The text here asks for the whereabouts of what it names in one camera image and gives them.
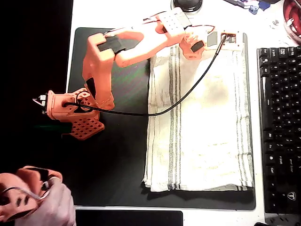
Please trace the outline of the person's hand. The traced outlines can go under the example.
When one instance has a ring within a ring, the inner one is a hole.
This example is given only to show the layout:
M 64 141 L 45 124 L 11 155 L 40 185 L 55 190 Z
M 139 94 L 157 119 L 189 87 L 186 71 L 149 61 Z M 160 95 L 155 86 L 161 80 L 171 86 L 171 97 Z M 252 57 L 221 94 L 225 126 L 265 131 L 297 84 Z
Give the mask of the person's hand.
M 61 179 L 49 180 L 49 194 L 31 215 L 17 219 L 16 226 L 75 226 L 75 207 L 70 189 Z

